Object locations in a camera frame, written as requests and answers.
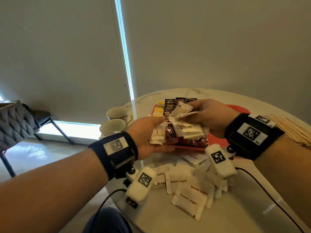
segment black cable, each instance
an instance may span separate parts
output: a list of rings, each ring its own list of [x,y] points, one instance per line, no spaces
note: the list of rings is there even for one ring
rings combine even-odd
[[[244,172],[246,172],[248,175],[250,175],[256,182],[258,185],[260,185],[260,187],[263,189],[264,192],[266,192],[266,194],[270,197],[270,199],[275,203],[275,205],[277,205],[285,214],[286,216],[288,216],[291,221],[298,227],[298,229],[304,233],[304,231],[300,228],[300,226],[294,221],[294,219],[272,198],[272,196],[266,191],[266,189],[259,183],[259,181],[252,175],[250,174],[249,172],[247,172],[245,169],[243,168],[240,168],[240,167],[236,167],[235,168],[236,170],[242,170]]]
[[[103,201],[103,203],[101,204],[101,206],[99,207],[99,209],[97,210],[95,216],[94,216],[94,219],[92,221],[92,224],[91,224],[91,227],[90,227],[90,233],[92,233],[93,231],[93,228],[94,228],[94,223],[96,221],[96,218],[99,214],[99,211],[101,210],[101,208],[103,207],[103,205],[105,204],[105,202],[107,201],[107,199],[109,199],[110,196],[112,196],[114,193],[118,192],[118,191],[123,191],[123,192],[126,192],[127,190],[126,189],[116,189],[115,191],[111,192],[110,195],[107,196],[107,198]]]

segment roller blind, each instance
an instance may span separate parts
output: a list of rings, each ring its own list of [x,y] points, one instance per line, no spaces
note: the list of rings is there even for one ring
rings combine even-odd
[[[311,0],[121,0],[121,6],[136,96],[219,89],[311,123]]]
[[[100,124],[128,101],[113,0],[0,0],[0,92]]]

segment white teacup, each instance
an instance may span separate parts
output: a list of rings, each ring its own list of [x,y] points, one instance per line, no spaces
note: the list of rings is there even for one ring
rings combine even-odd
[[[122,106],[111,108],[110,110],[107,111],[106,116],[109,120],[122,119],[127,124],[133,119],[132,115],[127,114],[127,108],[122,107]]]
[[[122,119],[109,120],[99,127],[102,136],[107,136],[113,132],[121,132],[125,128],[125,122]]]

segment marble table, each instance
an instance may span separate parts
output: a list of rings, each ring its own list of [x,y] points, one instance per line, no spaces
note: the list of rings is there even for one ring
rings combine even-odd
[[[129,114],[134,119],[148,116],[159,100],[175,97],[188,98],[213,98],[225,104],[240,105],[252,113],[269,115],[275,114],[290,118],[298,125],[311,129],[305,122],[291,114],[246,96],[212,89],[170,89],[141,96],[125,104]],[[180,150],[174,154],[152,154],[144,162],[136,161],[135,167],[157,167],[165,163],[176,163]],[[311,230],[295,215],[291,208],[282,200],[271,184],[254,166],[250,160],[236,157],[235,166],[249,171],[271,196],[292,216],[305,232]],[[124,188],[123,180],[111,180],[107,191]],[[174,206],[173,195],[166,193],[165,184],[153,186],[150,195],[137,209],[133,209],[124,201],[124,193],[116,193],[112,200],[122,214],[133,223],[140,231],[146,233],[169,232],[237,232],[237,233],[262,233],[262,232],[300,232],[290,219],[269,199],[258,184],[247,174],[238,171],[235,186],[222,195],[220,200],[214,200],[212,208],[205,208],[200,221],[190,217],[186,212]]]

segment chair leg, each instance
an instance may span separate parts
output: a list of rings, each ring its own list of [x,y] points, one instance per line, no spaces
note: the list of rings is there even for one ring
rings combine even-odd
[[[3,151],[0,151],[0,158],[1,158],[4,166],[6,167],[7,171],[10,173],[10,176],[15,177],[16,174],[15,174],[12,166],[10,165],[9,161],[6,159],[6,156],[4,155]]]
[[[75,143],[60,129],[59,126],[57,126],[57,124],[53,121],[53,119],[51,119],[50,123],[52,123],[57,130],[67,139],[67,141],[69,141],[70,144],[74,145]]]
[[[42,138],[41,138],[41,137],[39,137],[37,133],[35,133],[35,134],[34,134],[34,136],[35,136],[35,137],[36,137],[39,141],[41,141],[41,140],[42,140]]]

